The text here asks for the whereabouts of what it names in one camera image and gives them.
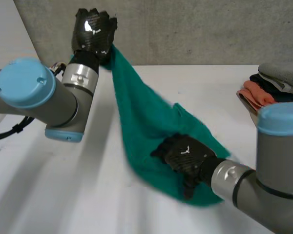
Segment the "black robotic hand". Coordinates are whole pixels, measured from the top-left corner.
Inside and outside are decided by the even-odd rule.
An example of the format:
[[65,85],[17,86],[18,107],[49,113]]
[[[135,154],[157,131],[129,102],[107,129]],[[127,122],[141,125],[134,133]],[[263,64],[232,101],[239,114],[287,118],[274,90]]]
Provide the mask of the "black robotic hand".
[[216,157],[216,154],[188,135],[175,134],[166,138],[151,156],[160,158],[172,170],[184,175],[184,198],[190,199],[195,187],[201,182],[200,171],[203,161]]
[[76,14],[72,49],[74,52],[90,51],[100,64],[107,63],[116,29],[117,19],[110,18],[106,11],[99,13],[96,8],[90,11],[81,8]]

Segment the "light blue joint cap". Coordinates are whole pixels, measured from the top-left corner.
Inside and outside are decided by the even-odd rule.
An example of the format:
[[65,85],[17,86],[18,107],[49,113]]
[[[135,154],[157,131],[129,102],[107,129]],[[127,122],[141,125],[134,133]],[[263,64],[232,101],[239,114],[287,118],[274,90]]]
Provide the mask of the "light blue joint cap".
[[36,108],[52,97],[55,79],[37,58],[17,58],[0,71],[0,97],[15,108]]
[[68,141],[68,142],[81,142],[84,134],[78,132],[68,132],[54,129],[45,129],[44,135],[49,139]]
[[262,108],[257,129],[261,133],[273,136],[293,136],[293,102]]

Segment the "robotic arm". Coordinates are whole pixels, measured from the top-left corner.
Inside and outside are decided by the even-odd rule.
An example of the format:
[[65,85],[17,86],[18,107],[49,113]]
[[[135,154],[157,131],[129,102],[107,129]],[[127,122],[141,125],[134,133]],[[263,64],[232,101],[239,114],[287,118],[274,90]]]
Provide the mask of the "robotic arm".
[[256,170],[217,158],[187,135],[166,139],[152,155],[184,174],[186,199],[205,183],[274,233],[293,234],[293,103],[264,108],[257,129]]
[[[72,38],[74,57],[62,82],[37,59],[18,58],[0,70],[0,113],[37,118],[46,124],[48,138],[80,142],[99,64],[110,58],[116,29],[117,20],[106,12],[79,9]],[[186,199],[205,183],[271,231],[293,234],[293,103],[275,104],[259,114],[256,171],[217,158],[187,135],[166,139],[152,155],[184,174]]]
[[48,138],[80,142],[99,77],[108,62],[116,18],[97,9],[79,9],[72,37],[74,57],[62,82],[39,60],[18,58],[0,70],[0,113],[44,122]]

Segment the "gray folded cloth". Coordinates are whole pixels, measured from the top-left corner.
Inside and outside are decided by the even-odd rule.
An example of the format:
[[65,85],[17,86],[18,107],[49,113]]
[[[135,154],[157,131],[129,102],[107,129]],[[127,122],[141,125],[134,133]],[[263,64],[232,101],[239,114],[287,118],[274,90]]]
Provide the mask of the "gray folded cloth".
[[264,79],[265,81],[268,81],[270,84],[276,87],[280,92],[293,94],[293,86],[289,85],[288,83],[269,77],[260,72],[258,74],[262,79]]
[[259,65],[258,71],[293,86],[293,63],[263,63]]

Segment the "green towel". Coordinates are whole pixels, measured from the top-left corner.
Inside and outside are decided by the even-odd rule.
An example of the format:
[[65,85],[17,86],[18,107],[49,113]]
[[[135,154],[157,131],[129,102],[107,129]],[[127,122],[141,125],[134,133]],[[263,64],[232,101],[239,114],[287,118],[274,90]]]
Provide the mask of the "green towel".
[[113,74],[114,89],[121,119],[126,155],[133,171],[144,181],[182,202],[207,206],[221,201],[209,187],[199,185],[192,200],[184,200],[183,176],[175,173],[150,153],[175,133],[188,134],[213,149],[218,157],[229,152],[209,129],[179,104],[171,106],[145,85],[122,53],[112,47],[106,69]]

